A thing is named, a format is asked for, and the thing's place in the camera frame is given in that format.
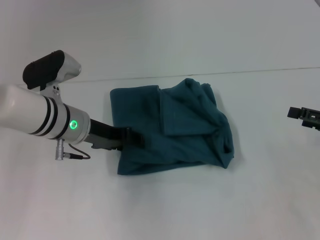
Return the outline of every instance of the teal towel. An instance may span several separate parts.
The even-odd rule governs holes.
[[[228,120],[207,83],[187,78],[168,89],[117,88],[110,98],[114,126],[132,127],[145,137],[145,148],[123,146],[119,175],[203,164],[226,169],[234,157]]]

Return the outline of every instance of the white wall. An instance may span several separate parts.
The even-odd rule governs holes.
[[[318,18],[312,0],[2,1],[0,81],[62,49],[90,80],[61,85],[64,102],[112,124],[114,88],[320,67]],[[286,117],[319,109],[319,76],[194,76],[231,123],[228,169],[118,176],[119,152],[82,143],[91,160],[55,161],[54,142],[0,128],[0,240],[319,239],[320,135]]]
[[[3,0],[1,81],[62,49],[75,81],[319,67],[314,0]]]

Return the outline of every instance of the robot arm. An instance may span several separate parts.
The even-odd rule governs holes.
[[[106,125],[63,103],[59,83],[78,76],[80,71],[81,65],[61,50],[30,63],[23,72],[28,89],[0,85],[0,126],[58,140],[58,160],[70,158],[63,152],[64,142],[88,142],[94,149],[106,150],[121,150],[124,144],[143,147],[143,136],[131,128]]]
[[[320,131],[320,111],[309,109],[306,107],[297,108],[290,107],[288,118],[301,119],[302,126],[307,128],[315,128]]]

